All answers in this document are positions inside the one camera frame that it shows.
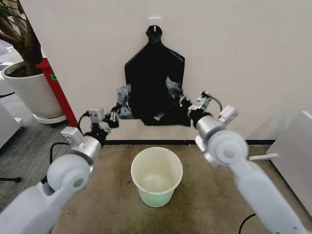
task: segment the black cable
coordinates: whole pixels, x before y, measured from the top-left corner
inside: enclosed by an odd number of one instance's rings
[[[219,107],[220,107],[220,112],[221,112],[221,111],[223,110],[221,102],[220,102],[218,99],[216,99],[215,97],[213,97],[213,96],[210,96],[210,95],[209,95],[209,97],[210,97],[212,100],[215,100],[215,101],[218,103],[218,105],[219,105]]]
[[[255,214],[251,214],[251,215],[247,216],[247,217],[242,221],[242,223],[241,223],[240,226],[239,226],[238,234],[241,234],[241,233],[242,233],[242,229],[243,229],[243,226],[244,226],[244,224],[246,223],[246,221],[247,221],[248,219],[254,217],[254,216],[255,216]]]
[[[86,117],[86,116],[89,116],[89,112],[85,112],[80,118],[79,118],[79,121],[78,121],[78,130],[82,133],[82,130],[80,128],[80,124],[81,124],[81,120],[83,119],[83,117]]]
[[[51,148],[50,148],[50,164],[52,164],[52,162],[53,162],[53,147],[56,145],[69,145],[69,143],[67,143],[67,142],[55,142],[51,145]]]

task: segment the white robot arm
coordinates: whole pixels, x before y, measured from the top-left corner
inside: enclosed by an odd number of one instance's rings
[[[199,133],[195,142],[206,160],[215,167],[228,166],[232,170],[239,191],[271,233],[309,234],[269,177],[258,165],[246,160],[246,141],[239,134],[225,130],[238,115],[237,110],[227,106],[219,119],[215,119],[205,112],[211,99],[212,96],[203,92],[197,99],[198,105],[192,105],[184,96],[180,100],[181,105],[189,106],[188,116]]]
[[[73,127],[61,131],[70,142],[70,153],[56,159],[41,182],[23,191],[0,214],[1,234],[47,234],[65,203],[86,186],[106,136],[119,125],[118,117],[103,121],[101,108],[91,109],[87,115],[91,132],[83,136]]]

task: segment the white wall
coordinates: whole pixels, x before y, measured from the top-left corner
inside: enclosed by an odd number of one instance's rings
[[[312,110],[312,4],[308,0],[21,0],[76,117],[116,103],[124,64],[147,42],[150,16],[186,58],[183,88],[207,89],[240,116],[248,139],[274,139]],[[194,139],[193,129],[124,120],[110,139]]]

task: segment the black trash bag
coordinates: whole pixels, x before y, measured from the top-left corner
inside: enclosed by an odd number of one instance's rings
[[[125,65],[133,118],[145,125],[190,126],[187,109],[178,103],[185,58],[162,44],[160,27],[150,26],[146,35],[149,42]]]

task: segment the plant pot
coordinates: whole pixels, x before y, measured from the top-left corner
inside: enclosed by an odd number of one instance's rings
[[[63,115],[44,74],[31,77],[10,77],[10,74],[24,65],[19,62],[2,71],[3,78],[13,87],[27,108],[38,117],[56,118]]]

